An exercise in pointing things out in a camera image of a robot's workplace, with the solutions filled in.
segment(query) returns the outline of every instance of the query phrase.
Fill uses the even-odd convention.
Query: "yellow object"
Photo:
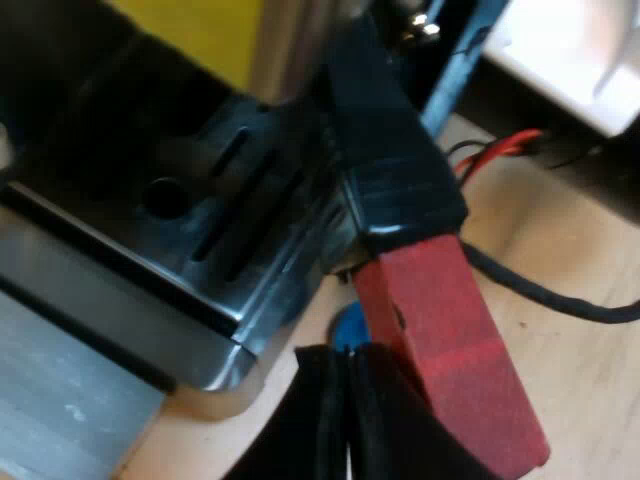
[[[109,0],[143,30],[247,91],[265,0]]]

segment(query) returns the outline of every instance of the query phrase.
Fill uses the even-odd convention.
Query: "red wire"
[[[473,170],[470,172],[468,177],[471,178],[478,172],[478,170],[494,158],[499,157],[500,155],[514,155],[520,153],[522,151],[521,147],[524,144],[540,137],[542,134],[542,130],[537,128],[530,128],[528,130],[515,133],[510,137],[497,141],[486,150],[465,158],[455,166],[454,170],[459,173],[464,170],[465,167],[473,165],[470,167],[473,168]]]

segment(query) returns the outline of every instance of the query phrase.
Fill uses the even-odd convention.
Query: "wooden table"
[[[469,138],[470,130],[454,119],[442,143]],[[516,271],[600,304],[640,297],[640,230],[549,172],[498,159],[465,195],[471,216],[462,236]],[[548,464],[526,480],[640,478],[640,322],[577,320],[476,278],[552,448]],[[207,424],[170,401],[120,480],[220,478],[286,390],[293,347],[323,341],[331,318],[354,299],[350,287],[327,278],[246,413]]]

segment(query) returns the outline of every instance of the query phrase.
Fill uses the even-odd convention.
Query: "black wire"
[[[460,180],[458,180],[458,186],[460,188],[464,187],[467,181],[469,181],[469,179],[471,178],[471,175],[473,175],[473,171],[475,170],[476,165],[478,164],[478,160],[480,159],[481,153],[482,152],[479,152],[475,155],[475,157],[473,158],[473,160],[471,160],[471,163],[469,164],[467,169],[462,174],[462,177],[460,177]]]
[[[453,147],[451,147],[447,151],[447,158],[450,158],[454,153],[462,150],[467,147],[482,147],[487,148],[490,145],[490,142],[483,142],[482,140],[465,140],[463,142],[456,143]]]
[[[507,267],[500,265],[473,245],[462,242],[462,249],[469,263],[489,279],[556,312],[608,325],[629,323],[640,319],[640,300],[623,307],[608,308],[594,305],[580,298],[560,295],[531,280],[527,280]]]

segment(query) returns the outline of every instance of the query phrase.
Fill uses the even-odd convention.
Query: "wire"
[[[464,172],[459,180],[459,184],[462,186],[471,178],[472,175],[494,158],[497,158],[500,155],[520,156],[523,153],[527,153],[524,147],[532,140],[535,140],[542,135],[542,130],[528,129],[494,142],[466,140],[451,147],[447,152],[447,157],[450,158],[454,153],[466,147],[483,147],[479,153],[466,157],[454,167],[454,171],[456,173],[460,174]]]
[[[459,180],[460,185],[464,185],[472,175],[494,158],[500,155],[520,155],[523,152],[526,152],[525,147],[527,144],[532,140],[539,138],[542,134],[541,130],[529,129],[492,143],[484,143],[479,140],[468,140],[454,145],[448,152],[449,157],[466,147],[483,147],[479,153],[466,157],[454,167],[456,173],[464,172]],[[573,163],[575,160],[576,159],[572,159],[553,168]],[[473,245],[466,242],[461,243],[464,254],[467,257],[468,262],[473,267],[495,283],[502,285],[518,295],[538,303],[539,305],[576,318],[582,318],[591,322],[607,325],[629,323],[640,319],[640,300],[630,305],[609,308],[594,305],[593,303],[580,298],[560,295],[559,293],[553,292],[548,288],[513,272],[478,250]]]
[[[478,172],[478,170],[480,170],[493,159],[499,157],[500,155],[512,152],[513,148],[522,147],[524,144],[541,137],[542,134],[542,130],[531,128],[515,133],[510,137],[499,140],[488,146],[484,151],[477,154],[477,158],[473,160],[472,165],[469,167],[469,174],[465,175],[467,177],[465,181],[468,181],[473,175],[475,175],[475,173]]]
[[[495,283],[556,312],[591,322],[615,325],[640,319],[640,300],[622,307],[602,307],[580,298],[567,297],[509,270],[473,245],[462,242],[467,260]]]
[[[458,142],[447,151],[447,158],[451,158],[453,154],[457,153],[463,148],[467,148],[467,147],[487,148],[487,145],[489,145],[489,143],[490,142],[483,142],[482,140],[464,140],[462,142]]]

